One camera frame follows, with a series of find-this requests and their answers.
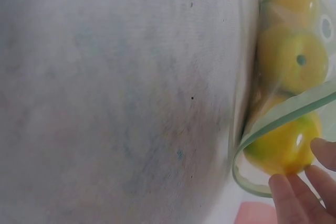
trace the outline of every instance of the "hand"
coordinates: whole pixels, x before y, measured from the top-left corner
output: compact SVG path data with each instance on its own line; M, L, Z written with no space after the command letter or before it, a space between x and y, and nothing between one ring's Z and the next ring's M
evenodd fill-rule
M314 139L310 145L318 161L336 171L336 143ZM317 166L306 176L323 199L325 208L298 175L273 175L269 180L278 224L336 224L336 182Z

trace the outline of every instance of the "citrus fruit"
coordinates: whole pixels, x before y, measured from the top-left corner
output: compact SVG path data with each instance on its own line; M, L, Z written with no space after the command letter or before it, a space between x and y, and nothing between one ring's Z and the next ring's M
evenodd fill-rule
M262 82L299 94L322 84L328 72L328 55L312 32L273 26L258 38L257 59Z
M269 26L287 23L307 28L319 15L319 0L262 0L261 6Z
M247 127L286 99L277 95L260 101L252 110ZM259 137L244 149L244 154L252 165L269 175L298 173L313 161L310 142L321 135L319 116L310 112Z

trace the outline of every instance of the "blue stain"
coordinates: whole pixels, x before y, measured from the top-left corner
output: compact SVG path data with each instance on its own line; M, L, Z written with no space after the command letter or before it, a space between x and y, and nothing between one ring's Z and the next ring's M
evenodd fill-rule
M131 153L131 150L130 150L130 148L128 147L128 145L126 143L124 143L123 149L124 149L125 157L127 159L131 159L132 158L132 153Z
M182 158L183 158L183 151L182 150L178 150L177 152L176 152L176 154L177 154L177 159L179 160L179 161L181 161L182 160Z

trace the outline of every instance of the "clear plastic bag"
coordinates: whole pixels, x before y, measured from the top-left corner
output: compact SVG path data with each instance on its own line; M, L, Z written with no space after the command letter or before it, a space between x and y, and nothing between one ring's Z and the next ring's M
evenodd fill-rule
M271 197L268 178L276 173L297 173L309 184L304 168L323 167L311 152L311 140L336 142L332 6L330 0L260 4L254 85L233 159L235 181L254 195Z

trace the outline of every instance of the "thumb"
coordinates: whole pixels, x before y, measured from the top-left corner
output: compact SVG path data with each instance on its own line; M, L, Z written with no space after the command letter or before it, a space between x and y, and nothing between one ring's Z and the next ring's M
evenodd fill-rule
M310 143L317 160L329 170L336 171L336 143L315 138Z

